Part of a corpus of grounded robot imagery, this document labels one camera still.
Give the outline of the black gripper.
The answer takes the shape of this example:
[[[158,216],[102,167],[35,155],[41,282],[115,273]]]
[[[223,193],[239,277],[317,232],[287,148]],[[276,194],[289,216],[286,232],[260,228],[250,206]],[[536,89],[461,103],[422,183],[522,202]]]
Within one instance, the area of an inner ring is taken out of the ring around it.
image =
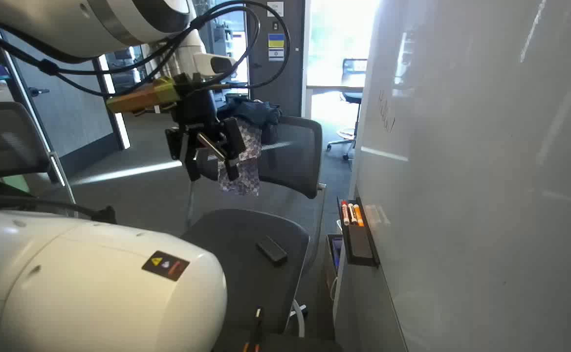
[[[217,159],[225,161],[225,171],[231,181],[239,179],[237,159],[244,151],[244,142],[239,124],[229,118],[223,124],[217,118],[213,95],[209,91],[192,95],[172,108],[174,128],[164,132],[168,153],[172,161],[180,161],[188,173],[190,183],[201,179],[196,153],[205,148]]]

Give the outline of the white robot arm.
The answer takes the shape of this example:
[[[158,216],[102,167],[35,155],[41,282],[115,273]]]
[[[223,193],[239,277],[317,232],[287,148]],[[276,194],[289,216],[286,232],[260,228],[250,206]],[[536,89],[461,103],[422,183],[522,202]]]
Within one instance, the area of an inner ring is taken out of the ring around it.
[[[0,0],[0,28],[59,62],[192,44],[190,0]],[[217,257],[168,234],[0,208],[0,352],[209,352]]]

